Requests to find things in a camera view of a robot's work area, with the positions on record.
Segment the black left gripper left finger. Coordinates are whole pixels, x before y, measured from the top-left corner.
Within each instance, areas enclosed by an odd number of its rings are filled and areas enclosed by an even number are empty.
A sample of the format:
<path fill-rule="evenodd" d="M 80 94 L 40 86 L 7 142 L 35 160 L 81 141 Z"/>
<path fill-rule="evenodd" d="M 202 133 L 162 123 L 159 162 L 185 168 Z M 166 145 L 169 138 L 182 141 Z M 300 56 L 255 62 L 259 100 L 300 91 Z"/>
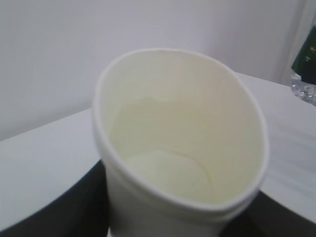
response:
<path fill-rule="evenodd" d="M 97 162 L 49 205 L 1 231 L 2 237 L 105 237 L 109 230 L 106 171 Z"/>

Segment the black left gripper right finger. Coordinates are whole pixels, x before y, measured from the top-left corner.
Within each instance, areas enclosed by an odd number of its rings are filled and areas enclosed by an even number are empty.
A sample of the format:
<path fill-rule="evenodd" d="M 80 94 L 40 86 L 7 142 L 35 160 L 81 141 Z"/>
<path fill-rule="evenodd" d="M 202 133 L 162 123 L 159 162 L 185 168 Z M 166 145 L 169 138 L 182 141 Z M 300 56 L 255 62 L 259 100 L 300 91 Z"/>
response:
<path fill-rule="evenodd" d="M 315 223 L 282 206 L 263 192 L 222 231 L 223 237 L 314 237 Z"/>

